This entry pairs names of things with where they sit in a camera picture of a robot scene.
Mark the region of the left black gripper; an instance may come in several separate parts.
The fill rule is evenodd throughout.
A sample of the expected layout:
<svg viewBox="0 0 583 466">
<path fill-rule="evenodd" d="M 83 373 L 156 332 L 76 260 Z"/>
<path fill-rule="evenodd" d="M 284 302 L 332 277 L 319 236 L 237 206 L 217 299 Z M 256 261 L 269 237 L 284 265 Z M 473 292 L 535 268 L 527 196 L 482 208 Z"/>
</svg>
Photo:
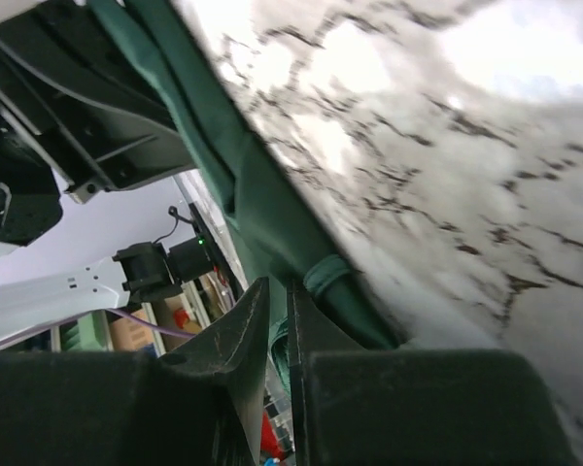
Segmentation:
<svg viewBox="0 0 583 466">
<path fill-rule="evenodd" d="M 189 170 L 166 107 L 92 11 L 45 1 L 0 22 L 0 242 L 26 246 L 85 203 Z"/>
</svg>

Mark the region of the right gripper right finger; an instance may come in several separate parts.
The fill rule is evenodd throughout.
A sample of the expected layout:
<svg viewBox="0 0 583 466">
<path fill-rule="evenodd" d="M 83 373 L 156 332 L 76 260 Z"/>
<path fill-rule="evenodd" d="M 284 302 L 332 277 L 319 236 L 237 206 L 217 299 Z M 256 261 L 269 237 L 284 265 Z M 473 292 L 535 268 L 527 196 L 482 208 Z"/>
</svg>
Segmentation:
<svg viewBox="0 0 583 466">
<path fill-rule="evenodd" d="M 289 362 L 300 465 L 572 465 L 530 363 L 496 349 L 369 350 L 299 283 Z"/>
</svg>

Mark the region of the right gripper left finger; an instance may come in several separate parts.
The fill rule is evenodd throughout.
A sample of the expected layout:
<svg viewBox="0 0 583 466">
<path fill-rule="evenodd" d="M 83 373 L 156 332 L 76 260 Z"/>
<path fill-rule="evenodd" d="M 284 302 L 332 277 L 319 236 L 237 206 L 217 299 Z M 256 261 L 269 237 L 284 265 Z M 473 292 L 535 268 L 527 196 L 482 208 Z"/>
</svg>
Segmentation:
<svg viewBox="0 0 583 466">
<path fill-rule="evenodd" d="M 270 293 L 163 355 L 0 352 L 0 465 L 255 465 Z"/>
</svg>

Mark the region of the dark green cloth napkin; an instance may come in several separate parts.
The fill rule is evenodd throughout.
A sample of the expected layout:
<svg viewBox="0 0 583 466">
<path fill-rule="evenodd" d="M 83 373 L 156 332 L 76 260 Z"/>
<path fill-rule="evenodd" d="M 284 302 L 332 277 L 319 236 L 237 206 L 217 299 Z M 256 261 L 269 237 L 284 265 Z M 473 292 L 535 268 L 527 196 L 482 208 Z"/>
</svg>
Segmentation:
<svg viewBox="0 0 583 466">
<path fill-rule="evenodd" d="M 268 278 L 269 352 L 281 382 L 290 380 L 292 282 L 364 348 L 397 348 L 399 339 L 364 293 L 353 265 L 229 98 L 171 4 L 93 1 L 90 8 L 167 107 L 223 214 L 246 278 Z"/>
</svg>

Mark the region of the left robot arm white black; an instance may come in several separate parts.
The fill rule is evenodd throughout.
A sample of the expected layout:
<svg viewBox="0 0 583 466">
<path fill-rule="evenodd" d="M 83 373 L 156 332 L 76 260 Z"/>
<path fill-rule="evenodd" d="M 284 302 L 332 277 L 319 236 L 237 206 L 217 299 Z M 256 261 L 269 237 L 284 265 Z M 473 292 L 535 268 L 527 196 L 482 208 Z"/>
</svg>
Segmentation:
<svg viewBox="0 0 583 466">
<path fill-rule="evenodd" d="M 0 257 L 61 220 L 62 192 L 83 204 L 191 168 L 180 133 L 93 13 L 43 1 L 0 22 Z M 213 268 L 196 236 L 129 246 L 70 272 L 0 285 L 0 349 L 61 321 L 179 293 Z"/>
</svg>

